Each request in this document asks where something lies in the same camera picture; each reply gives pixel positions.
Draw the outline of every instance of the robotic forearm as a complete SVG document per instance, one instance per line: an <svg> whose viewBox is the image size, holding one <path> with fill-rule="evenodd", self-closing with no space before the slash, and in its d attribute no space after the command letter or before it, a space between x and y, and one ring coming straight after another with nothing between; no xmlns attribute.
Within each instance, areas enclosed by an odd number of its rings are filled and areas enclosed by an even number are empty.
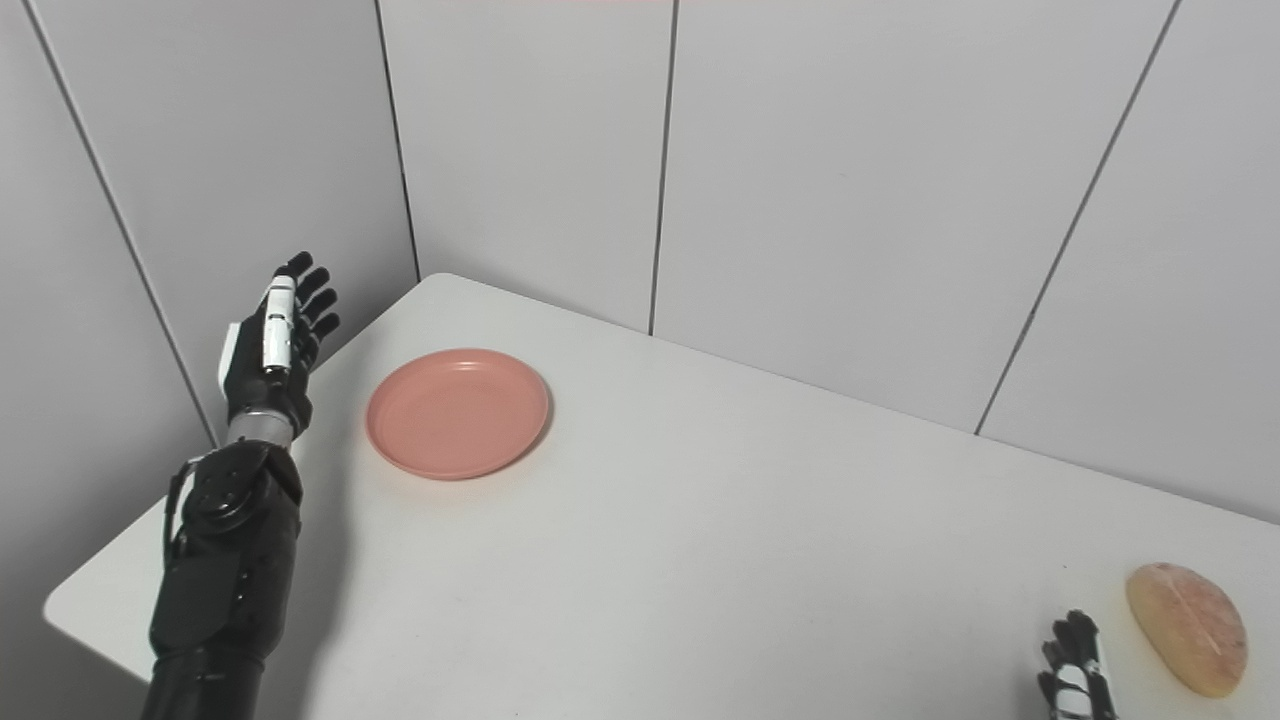
<svg viewBox="0 0 1280 720"><path fill-rule="evenodd" d="M279 268L257 310L232 327L220 368L227 441L170 483L143 720L253 716L284 629L300 530L302 483L288 448L311 421L307 375L320 341L338 327L325 315L337 301L321 291L329 273L310 268L306 252Z"/></svg>

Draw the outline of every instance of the pink plate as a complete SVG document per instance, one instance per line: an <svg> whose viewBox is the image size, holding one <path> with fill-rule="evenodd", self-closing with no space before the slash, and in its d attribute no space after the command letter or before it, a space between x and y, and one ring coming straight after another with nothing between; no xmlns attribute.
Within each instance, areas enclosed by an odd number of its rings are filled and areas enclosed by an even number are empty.
<svg viewBox="0 0 1280 720"><path fill-rule="evenodd" d="M402 365L374 391L365 429L397 468L436 480L492 473L524 455L547 423L547 386L492 350L445 350Z"/></svg>

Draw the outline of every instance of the prosthetic hand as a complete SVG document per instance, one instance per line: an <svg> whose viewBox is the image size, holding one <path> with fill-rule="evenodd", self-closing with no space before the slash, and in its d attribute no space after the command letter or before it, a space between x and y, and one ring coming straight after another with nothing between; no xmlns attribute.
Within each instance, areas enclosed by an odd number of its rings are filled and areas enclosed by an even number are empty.
<svg viewBox="0 0 1280 720"><path fill-rule="evenodd" d="M250 720L284 629L302 483L288 448L311 423L307 375L338 327L338 295L302 252L232 325L220 375L227 441L188 461L165 502L164 580L151 620L156 664L143 720ZM182 525L173 532L179 496Z"/></svg>
<svg viewBox="0 0 1280 720"><path fill-rule="evenodd" d="M1044 643L1052 671L1039 674L1051 720L1116 720L1102 641L1093 619L1079 610L1053 623L1053 639Z"/></svg>

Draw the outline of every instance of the white wall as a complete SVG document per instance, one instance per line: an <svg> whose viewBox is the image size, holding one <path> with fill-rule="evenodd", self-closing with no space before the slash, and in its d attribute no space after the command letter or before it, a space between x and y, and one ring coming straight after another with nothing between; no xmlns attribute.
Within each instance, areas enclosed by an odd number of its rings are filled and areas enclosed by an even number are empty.
<svg viewBox="0 0 1280 720"><path fill-rule="evenodd" d="M1280 523L1277 27L1183 4L983 434Z"/></svg>
<svg viewBox="0 0 1280 720"><path fill-rule="evenodd" d="M0 716L136 717L145 688L41 607L207 439L19 0L0 0Z"/></svg>
<svg viewBox="0 0 1280 720"><path fill-rule="evenodd" d="M383 0L422 273L645 329L671 0Z"/></svg>
<svg viewBox="0 0 1280 720"><path fill-rule="evenodd" d="M1169 5L681 4L655 334L973 430Z"/></svg>
<svg viewBox="0 0 1280 720"><path fill-rule="evenodd" d="M340 347L416 282L370 0L33 0L196 391L225 323L310 249Z"/></svg>

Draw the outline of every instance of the bread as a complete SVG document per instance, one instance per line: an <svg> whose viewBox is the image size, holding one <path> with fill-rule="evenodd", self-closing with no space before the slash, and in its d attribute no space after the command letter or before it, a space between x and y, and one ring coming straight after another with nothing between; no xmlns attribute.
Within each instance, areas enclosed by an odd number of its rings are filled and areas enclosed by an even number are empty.
<svg viewBox="0 0 1280 720"><path fill-rule="evenodd" d="M1221 588L1187 568L1156 562L1130 575L1125 591L1138 625L1179 680L1206 697L1231 694L1249 648L1240 614Z"/></svg>

